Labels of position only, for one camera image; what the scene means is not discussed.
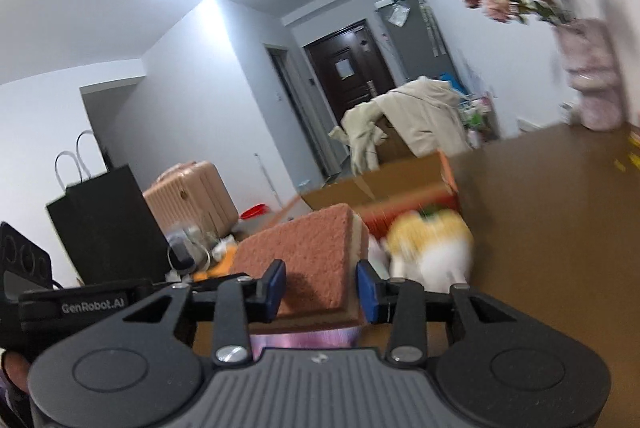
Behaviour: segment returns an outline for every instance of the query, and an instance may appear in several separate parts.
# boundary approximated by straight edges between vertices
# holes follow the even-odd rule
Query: gray refrigerator
[[[402,27],[389,22],[394,4],[377,11],[402,61],[407,79],[415,80],[420,76],[439,79],[449,75],[460,81],[431,9],[418,0],[405,0],[401,4],[409,8]]]

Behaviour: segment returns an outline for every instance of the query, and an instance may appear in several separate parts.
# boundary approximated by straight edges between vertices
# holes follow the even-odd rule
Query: hand
[[[25,394],[29,393],[27,388],[27,375],[31,363],[18,354],[18,352],[6,352],[4,354],[4,373],[11,382]]]

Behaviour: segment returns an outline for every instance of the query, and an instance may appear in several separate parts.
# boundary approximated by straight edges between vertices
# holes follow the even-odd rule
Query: flower vase
[[[624,121],[621,80],[604,22],[577,18],[555,30],[569,85],[582,93],[582,124],[592,131],[619,128]]]

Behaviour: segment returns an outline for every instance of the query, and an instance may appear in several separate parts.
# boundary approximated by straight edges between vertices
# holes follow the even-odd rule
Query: paper bag handle
[[[73,152],[70,152],[68,150],[63,150],[57,155],[53,166],[56,171],[56,179],[58,179],[58,184],[60,185],[60,188],[62,188],[62,191],[65,191],[65,184],[62,181],[62,177],[60,177],[60,172],[58,171],[58,161],[63,155],[68,155],[69,157],[71,157],[72,160],[74,160],[74,163],[76,163],[76,168],[78,169],[78,176],[80,176],[80,182],[82,182],[84,179],[82,178],[82,172],[80,171],[80,164],[78,163],[78,158],[76,158],[76,155]]]
[[[80,135],[78,136],[78,138],[76,139],[76,156],[78,157],[78,163],[80,163],[80,166],[82,167],[82,169],[84,170],[84,173],[86,174],[86,176],[91,179],[91,172],[89,172],[89,169],[86,167],[86,165],[84,164],[84,161],[82,160],[82,156],[80,155],[80,139],[84,136],[84,135],[92,135],[93,137],[95,137],[94,131],[88,129],[86,131],[82,131],[80,132]]]

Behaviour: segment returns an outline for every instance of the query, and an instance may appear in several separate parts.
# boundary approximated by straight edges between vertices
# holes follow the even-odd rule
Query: sponge
[[[287,265],[287,291],[271,324],[253,333],[352,327],[364,323],[355,266],[367,257],[369,231],[346,204],[305,215],[240,243],[231,273],[260,277],[274,259]]]

